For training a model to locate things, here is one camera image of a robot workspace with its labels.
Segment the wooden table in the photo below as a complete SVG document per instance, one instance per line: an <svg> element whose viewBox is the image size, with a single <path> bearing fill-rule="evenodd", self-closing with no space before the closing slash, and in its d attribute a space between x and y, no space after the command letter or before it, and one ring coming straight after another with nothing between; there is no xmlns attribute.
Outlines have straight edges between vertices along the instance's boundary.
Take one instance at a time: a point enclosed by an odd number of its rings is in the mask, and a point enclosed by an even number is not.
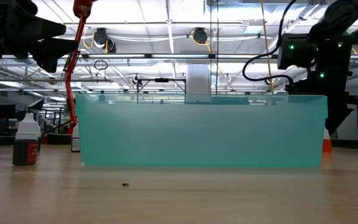
<svg viewBox="0 0 358 224"><path fill-rule="evenodd" d="M11 160L0 148L0 223L358 224L358 150L320 169L84 167L45 145L36 166Z"/></svg>

